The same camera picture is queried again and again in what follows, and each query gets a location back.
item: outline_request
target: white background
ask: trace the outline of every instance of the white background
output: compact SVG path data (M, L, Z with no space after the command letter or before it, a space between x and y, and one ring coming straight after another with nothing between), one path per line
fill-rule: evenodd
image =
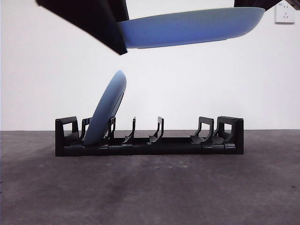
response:
M127 0L131 19L233 0ZM118 69L127 90L117 129L196 129L198 116L242 117L245 129L300 129L300 11L276 25L274 8L246 36L129 50L119 56L34 0L1 1L1 130L54 130L90 117Z

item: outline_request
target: electrical outlet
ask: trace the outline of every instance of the electrical outlet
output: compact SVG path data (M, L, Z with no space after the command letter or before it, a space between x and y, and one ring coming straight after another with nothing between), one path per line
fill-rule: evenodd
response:
M285 0L276 5L275 23L295 23L295 9Z

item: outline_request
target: concrete floor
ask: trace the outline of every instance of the concrete floor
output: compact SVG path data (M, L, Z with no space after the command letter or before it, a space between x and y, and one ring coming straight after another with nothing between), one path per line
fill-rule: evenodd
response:
M245 131L243 156L127 157L1 132L1 179L3 225L299 225L300 130Z

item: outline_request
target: light blue plate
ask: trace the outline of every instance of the light blue plate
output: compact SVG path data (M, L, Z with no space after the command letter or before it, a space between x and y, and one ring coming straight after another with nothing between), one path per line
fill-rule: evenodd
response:
M107 123L114 117L126 89L126 77L119 70L109 82L93 114L83 145L100 144L108 130Z
M250 32L265 10L233 7L156 15L119 22L126 48L186 45L236 38Z

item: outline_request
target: black plastic dish rack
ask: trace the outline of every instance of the black plastic dish rack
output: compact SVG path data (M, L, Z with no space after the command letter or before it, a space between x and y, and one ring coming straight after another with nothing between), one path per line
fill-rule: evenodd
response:
M244 154L244 120L220 116L214 131L214 120L199 117L198 130L190 137L163 137L164 119L159 117L157 130L148 138L135 137L135 117L132 131L125 137L114 137L116 118L108 121L108 131L97 145L84 146L85 127L92 118L82 120L79 136L76 117L55 120L55 156L109 156L109 155L171 155L171 154ZM63 125L72 123L72 133L64 135ZM200 137L202 123L210 126L207 137ZM231 133L225 124L232 126Z

